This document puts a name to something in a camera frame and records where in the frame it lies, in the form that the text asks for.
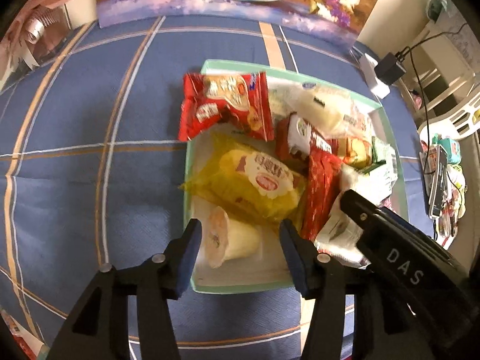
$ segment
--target screw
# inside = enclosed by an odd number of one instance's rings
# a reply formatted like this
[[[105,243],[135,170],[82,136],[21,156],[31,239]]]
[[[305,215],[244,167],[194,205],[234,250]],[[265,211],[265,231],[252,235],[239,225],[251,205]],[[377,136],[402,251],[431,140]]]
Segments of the screw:
[[[100,265],[99,271],[101,273],[106,274],[107,272],[110,272],[112,270],[112,264],[109,262],[106,262],[105,264]]]
[[[165,261],[165,254],[163,254],[163,253],[154,254],[153,257],[152,257],[152,261],[155,264],[160,264],[160,263],[164,262]]]
[[[318,260],[319,263],[328,263],[328,262],[330,262],[331,257],[328,254],[320,253],[317,256],[317,260]]]

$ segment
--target teal container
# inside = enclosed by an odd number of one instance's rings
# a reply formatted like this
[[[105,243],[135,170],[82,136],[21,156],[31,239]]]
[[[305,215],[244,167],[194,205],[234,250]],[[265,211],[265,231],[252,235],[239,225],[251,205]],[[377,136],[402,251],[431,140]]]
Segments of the teal container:
[[[435,135],[433,137],[432,143],[439,144],[445,149],[447,153],[447,162],[450,165],[456,165],[459,164],[460,161],[462,160],[462,154],[460,152],[460,144],[451,138],[442,138],[438,139],[438,135]]]

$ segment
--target red oval logo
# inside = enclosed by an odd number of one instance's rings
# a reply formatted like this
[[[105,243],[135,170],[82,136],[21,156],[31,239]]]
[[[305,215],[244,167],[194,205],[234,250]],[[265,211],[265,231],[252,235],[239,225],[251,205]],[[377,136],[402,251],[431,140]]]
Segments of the red oval logo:
[[[273,180],[267,173],[259,173],[255,181],[265,191],[275,191],[278,188],[278,183]]]

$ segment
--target red wrapper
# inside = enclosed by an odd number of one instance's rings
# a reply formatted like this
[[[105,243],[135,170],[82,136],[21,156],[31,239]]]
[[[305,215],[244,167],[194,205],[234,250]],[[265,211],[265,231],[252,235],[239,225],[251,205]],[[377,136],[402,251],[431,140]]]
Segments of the red wrapper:
[[[188,73],[183,76],[183,92],[179,140],[190,140],[219,122],[229,122],[252,138],[274,139],[265,72]]]
[[[312,150],[308,171],[307,209],[300,235],[314,241],[327,223],[333,203],[340,194],[342,160],[323,150]]]

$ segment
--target yellow plastic wrapper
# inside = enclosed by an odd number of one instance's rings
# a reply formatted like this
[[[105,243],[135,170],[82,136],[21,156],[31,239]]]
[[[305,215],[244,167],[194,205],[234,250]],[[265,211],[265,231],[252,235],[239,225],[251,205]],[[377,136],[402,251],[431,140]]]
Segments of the yellow plastic wrapper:
[[[212,134],[214,153],[181,188],[246,222],[278,225],[296,218],[305,178],[277,159],[224,134]]]

